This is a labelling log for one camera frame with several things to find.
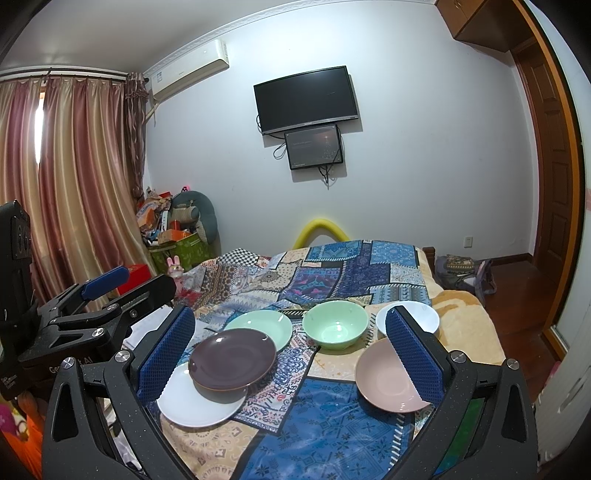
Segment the white paper sheet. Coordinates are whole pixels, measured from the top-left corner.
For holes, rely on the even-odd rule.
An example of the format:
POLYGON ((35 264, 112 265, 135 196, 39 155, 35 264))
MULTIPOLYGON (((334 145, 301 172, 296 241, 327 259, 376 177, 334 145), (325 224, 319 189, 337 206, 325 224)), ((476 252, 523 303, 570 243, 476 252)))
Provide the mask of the white paper sheet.
MULTIPOLYGON (((131 334, 123 340, 123 346, 128 350, 134 350, 142 338, 149 332, 157 330, 172 308, 162 306, 137 323, 131 326, 131 334)), ((202 340, 214 335, 214 330, 208 329, 208 325, 199 320, 194 321, 193 335, 188 343, 188 347, 194 347, 202 340)))

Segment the mint green bowl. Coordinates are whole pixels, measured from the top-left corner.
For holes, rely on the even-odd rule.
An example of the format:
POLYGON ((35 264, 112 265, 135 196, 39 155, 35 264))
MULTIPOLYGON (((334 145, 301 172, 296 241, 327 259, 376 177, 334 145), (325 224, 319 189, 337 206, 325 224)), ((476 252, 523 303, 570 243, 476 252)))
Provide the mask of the mint green bowl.
POLYGON ((370 318, 365 308, 347 300, 315 305, 304 312, 304 333, 318 345, 344 350, 365 334, 370 318))

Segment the white bowl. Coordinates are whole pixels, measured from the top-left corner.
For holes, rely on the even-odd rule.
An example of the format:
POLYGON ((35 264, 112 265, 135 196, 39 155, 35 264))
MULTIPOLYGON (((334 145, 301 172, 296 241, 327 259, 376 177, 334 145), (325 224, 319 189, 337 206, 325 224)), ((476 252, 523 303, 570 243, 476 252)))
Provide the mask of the white bowl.
POLYGON ((404 307, 425 332, 437 334, 440 327, 440 317, 430 305, 418 301, 394 301, 386 304, 376 315, 378 338, 386 337, 387 313, 394 307, 404 307))

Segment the pink gold curtain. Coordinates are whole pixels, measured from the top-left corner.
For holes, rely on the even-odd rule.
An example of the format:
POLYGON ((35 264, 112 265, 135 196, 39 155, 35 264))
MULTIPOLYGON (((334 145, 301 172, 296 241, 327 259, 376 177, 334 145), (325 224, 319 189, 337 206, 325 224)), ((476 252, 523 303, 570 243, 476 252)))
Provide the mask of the pink gold curtain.
POLYGON ((117 266, 153 265, 136 220, 147 97, 139 73, 2 82, 1 201, 30 216, 40 303, 117 266))

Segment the pink rabbit toy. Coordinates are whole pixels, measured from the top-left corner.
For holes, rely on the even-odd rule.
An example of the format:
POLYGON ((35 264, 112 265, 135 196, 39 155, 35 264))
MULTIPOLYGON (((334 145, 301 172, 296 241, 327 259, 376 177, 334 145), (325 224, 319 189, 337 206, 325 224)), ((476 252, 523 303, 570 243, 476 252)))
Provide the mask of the pink rabbit toy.
POLYGON ((184 269, 180 263, 180 259, 177 255, 168 257, 167 261, 167 275, 174 280, 180 279, 183 276, 184 269))

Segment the small black wall monitor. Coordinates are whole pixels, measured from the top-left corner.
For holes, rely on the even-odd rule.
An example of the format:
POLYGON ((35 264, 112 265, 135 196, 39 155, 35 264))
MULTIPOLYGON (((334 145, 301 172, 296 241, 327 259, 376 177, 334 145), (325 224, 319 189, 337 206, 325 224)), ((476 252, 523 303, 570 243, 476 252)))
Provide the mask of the small black wall monitor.
POLYGON ((344 161, 342 138, 336 124, 305 127, 284 134, 291 170, 328 167, 344 161))

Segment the white plate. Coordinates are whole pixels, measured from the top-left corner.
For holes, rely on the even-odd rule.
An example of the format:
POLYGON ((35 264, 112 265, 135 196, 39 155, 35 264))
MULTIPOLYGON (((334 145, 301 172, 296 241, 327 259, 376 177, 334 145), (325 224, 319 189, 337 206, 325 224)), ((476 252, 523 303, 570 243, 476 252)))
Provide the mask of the white plate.
POLYGON ((156 403, 172 423, 205 428, 235 415, 246 396, 246 389, 215 392, 198 386, 189 375, 187 363, 183 363, 173 370, 156 403))

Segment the pink bowl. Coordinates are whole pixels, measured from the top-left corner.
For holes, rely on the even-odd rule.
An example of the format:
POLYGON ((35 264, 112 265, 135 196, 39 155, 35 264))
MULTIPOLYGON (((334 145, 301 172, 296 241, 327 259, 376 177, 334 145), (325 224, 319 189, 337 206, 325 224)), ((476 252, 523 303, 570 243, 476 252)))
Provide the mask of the pink bowl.
POLYGON ((419 395, 388 339, 367 347, 356 362, 356 387, 372 405, 391 413, 412 413, 430 406, 419 395))

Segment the green storage box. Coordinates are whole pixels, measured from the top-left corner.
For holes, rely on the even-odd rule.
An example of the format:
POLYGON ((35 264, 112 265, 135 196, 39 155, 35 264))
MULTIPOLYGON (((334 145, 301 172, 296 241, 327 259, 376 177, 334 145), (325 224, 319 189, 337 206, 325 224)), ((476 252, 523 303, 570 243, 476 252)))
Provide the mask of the green storage box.
POLYGON ((149 247, 148 252, 159 274, 167 273, 167 259, 173 258, 174 256, 179 258, 180 265, 184 271, 189 271, 212 257, 211 246, 207 242, 202 241, 197 233, 191 234, 177 242, 149 247))

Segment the black wall television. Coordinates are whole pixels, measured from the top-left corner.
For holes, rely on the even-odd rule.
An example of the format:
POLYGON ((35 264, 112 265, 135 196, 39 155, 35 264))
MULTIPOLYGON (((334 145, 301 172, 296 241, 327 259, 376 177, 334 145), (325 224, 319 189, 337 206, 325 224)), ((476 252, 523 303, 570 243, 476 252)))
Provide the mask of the black wall television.
POLYGON ((346 66, 277 78, 253 86, 263 135, 359 118, 346 66))

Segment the mint green plate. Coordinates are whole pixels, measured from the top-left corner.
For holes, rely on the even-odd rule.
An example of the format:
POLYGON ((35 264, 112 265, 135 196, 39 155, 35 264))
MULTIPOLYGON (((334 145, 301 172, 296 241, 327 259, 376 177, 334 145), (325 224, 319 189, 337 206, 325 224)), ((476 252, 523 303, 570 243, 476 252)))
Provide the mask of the mint green plate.
POLYGON ((290 343, 293 334, 293 323, 291 323, 287 315, 279 311, 256 310, 239 315, 224 327, 225 331, 233 329, 250 329, 263 332, 273 340, 276 351, 280 352, 290 343))

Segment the plush colourful blanket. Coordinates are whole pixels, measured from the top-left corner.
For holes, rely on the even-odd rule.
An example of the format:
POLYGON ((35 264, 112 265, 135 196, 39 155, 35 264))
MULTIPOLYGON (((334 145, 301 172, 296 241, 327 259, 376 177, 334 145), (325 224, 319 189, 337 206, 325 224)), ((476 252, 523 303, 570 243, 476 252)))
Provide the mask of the plush colourful blanket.
POLYGON ((440 317, 440 342, 463 351, 473 362, 501 365, 506 356, 492 319, 480 301, 462 290, 444 290, 431 271, 426 252, 416 248, 429 299, 440 317))

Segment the dark purple plate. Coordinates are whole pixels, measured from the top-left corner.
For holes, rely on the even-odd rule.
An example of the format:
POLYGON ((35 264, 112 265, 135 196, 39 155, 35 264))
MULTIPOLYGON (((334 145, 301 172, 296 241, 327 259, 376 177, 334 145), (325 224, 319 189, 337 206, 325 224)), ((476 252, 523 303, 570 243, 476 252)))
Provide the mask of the dark purple plate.
POLYGON ((187 362, 191 379, 215 391, 242 390, 263 379, 276 361, 270 336, 252 329, 216 333, 193 349, 187 362))

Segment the yellow foam tube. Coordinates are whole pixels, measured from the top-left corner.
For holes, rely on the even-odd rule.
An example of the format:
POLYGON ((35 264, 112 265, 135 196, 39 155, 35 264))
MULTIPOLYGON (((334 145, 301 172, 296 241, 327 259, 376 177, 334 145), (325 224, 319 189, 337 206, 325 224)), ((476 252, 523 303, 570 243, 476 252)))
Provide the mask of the yellow foam tube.
POLYGON ((307 247, 308 242, 318 233, 327 234, 337 242, 349 241, 349 236, 335 222, 325 218, 315 218, 305 224, 300 234, 297 235, 297 239, 294 241, 294 250, 307 247))

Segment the brown wooden door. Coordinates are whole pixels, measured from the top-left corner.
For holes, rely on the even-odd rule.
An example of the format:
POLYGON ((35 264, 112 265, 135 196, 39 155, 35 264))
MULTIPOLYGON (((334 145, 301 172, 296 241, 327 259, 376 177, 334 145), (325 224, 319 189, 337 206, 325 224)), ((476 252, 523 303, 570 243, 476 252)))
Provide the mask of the brown wooden door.
POLYGON ((577 115, 563 69, 524 1, 515 6, 531 37, 512 49, 531 110, 539 172, 534 264, 556 283, 541 337, 555 358, 567 353, 557 325, 576 270, 584 217, 584 162, 577 115))

